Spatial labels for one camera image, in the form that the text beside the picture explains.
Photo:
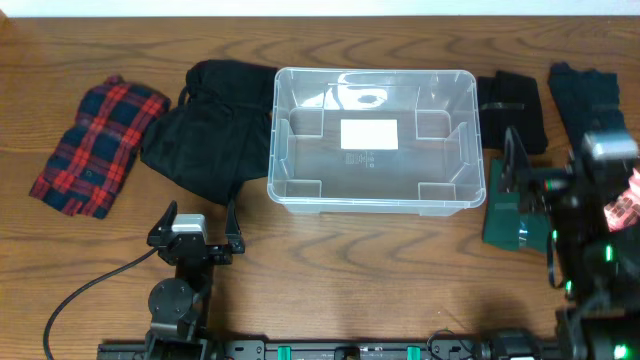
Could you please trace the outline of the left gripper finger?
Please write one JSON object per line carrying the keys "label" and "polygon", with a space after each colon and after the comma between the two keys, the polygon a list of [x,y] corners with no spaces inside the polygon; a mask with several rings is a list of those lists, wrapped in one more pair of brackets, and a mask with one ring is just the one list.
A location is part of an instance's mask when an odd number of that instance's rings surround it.
{"label": "left gripper finger", "polygon": [[171,227],[177,216],[177,202],[173,200],[167,207],[164,214],[156,222],[148,233],[149,240],[161,240],[164,236],[171,233]]}
{"label": "left gripper finger", "polygon": [[229,245],[242,244],[242,232],[238,224],[236,216],[236,205],[234,200],[230,200],[227,205],[225,236]]}

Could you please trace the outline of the pink printed t-shirt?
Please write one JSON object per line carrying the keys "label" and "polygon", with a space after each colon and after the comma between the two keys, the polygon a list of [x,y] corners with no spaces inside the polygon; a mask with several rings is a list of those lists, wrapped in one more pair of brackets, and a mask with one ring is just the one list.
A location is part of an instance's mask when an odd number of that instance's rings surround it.
{"label": "pink printed t-shirt", "polygon": [[629,178],[629,188],[614,202],[604,207],[604,213],[609,230],[619,231],[630,227],[639,221],[639,172],[634,170]]}

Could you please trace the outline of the green taped garment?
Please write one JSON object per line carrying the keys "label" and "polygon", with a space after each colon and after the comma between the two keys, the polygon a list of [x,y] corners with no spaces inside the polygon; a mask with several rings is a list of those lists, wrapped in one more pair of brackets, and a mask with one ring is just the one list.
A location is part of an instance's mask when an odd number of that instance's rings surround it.
{"label": "green taped garment", "polygon": [[529,248],[545,254],[551,231],[549,221],[543,214],[520,213],[519,194],[498,190],[502,167],[502,160],[491,160],[482,240],[503,250]]}

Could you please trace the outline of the black taped garment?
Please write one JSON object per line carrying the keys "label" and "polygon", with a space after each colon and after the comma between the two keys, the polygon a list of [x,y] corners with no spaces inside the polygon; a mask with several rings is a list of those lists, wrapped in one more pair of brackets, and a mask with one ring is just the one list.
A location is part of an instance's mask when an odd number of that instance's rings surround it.
{"label": "black taped garment", "polygon": [[497,71],[477,78],[482,146],[502,150],[506,130],[514,127],[530,155],[546,151],[543,112],[537,82],[532,77]]}

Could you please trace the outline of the clear plastic storage bin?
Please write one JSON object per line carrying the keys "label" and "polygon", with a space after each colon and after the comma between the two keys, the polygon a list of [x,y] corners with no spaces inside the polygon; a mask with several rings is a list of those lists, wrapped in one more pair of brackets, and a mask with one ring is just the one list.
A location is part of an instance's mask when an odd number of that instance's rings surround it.
{"label": "clear plastic storage bin", "polygon": [[[397,150],[344,150],[342,119],[396,119]],[[288,67],[275,75],[267,192],[291,213],[450,216],[487,195],[465,70]]]}

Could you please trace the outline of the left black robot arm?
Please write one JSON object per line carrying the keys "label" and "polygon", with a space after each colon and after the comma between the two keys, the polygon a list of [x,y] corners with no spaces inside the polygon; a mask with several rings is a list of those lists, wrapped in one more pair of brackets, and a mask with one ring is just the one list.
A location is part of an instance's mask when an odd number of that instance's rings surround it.
{"label": "left black robot arm", "polygon": [[207,323],[214,268],[230,265],[235,255],[245,252],[233,201],[227,205],[225,237],[224,244],[208,244],[206,218],[180,214],[176,202],[170,203],[150,230],[147,244],[175,268],[175,275],[160,281],[150,292],[146,359],[225,357],[224,346],[207,329]]}

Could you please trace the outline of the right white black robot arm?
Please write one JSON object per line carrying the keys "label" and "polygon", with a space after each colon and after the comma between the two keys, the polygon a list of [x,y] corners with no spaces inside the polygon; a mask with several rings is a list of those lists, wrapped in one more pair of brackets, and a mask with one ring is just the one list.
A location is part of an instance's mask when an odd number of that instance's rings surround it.
{"label": "right white black robot arm", "polygon": [[549,281],[571,303],[556,313],[562,359],[639,356],[639,227],[613,231],[605,214],[638,160],[627,131],[589,132],[564,167],[535,168],[517,130],[506,131],[499,189],[548,219]]}

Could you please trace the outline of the large black folded garment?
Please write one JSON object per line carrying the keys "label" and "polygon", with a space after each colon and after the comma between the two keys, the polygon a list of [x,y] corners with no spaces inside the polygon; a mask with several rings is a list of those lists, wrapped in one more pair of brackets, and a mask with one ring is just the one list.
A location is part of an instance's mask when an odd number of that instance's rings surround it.
{"label": "large black folded garment", "polygon": [[206,60],[185,77],[178,104],[155,120],[141,161],[180,187],[226,205],[268,173],[273,67]]}

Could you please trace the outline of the dark navy folded garment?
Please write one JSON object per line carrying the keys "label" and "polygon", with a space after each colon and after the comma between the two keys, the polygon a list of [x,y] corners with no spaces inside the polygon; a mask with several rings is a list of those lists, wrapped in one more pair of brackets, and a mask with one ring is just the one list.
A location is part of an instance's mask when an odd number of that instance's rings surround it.
{"label": "dark navy folded garment", "polygon": [[626,130],[616,73],[554,63],[548,85],[574,152],[581,150],[586,133]]}

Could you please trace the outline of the red navy plaid shirt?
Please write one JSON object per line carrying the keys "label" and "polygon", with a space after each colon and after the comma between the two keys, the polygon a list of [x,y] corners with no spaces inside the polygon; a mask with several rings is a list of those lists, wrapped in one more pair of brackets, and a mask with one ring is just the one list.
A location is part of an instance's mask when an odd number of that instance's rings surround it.
{"label": "red navy plaid shirt", "polygon": [[161,92],[119,75],[90,88],[29,195],[68,216],[105,218],[148,126],[170,105]]}

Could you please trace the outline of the white label in bin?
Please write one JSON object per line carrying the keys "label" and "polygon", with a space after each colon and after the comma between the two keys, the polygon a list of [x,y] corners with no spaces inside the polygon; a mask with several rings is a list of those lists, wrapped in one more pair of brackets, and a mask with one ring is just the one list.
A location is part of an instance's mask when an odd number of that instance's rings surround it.
{"label": "white label in bin", "polygon": [[340,146],[344,150],[397,150],[397,120],[342,119]]}

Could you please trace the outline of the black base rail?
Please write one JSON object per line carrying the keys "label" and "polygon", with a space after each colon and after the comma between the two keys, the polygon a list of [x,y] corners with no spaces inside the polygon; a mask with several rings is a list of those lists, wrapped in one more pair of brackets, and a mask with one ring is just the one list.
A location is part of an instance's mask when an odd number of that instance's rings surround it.
{"label": "black base rail", "polygon": [[550,342],[509,338],[502,348],[471,339],[436,337],[428,342],[272,342],[238,340],[225,344],[111,343],[98,346],[98,360],[221,359],[221,360],[384,360],[384,359],[559,359]]}

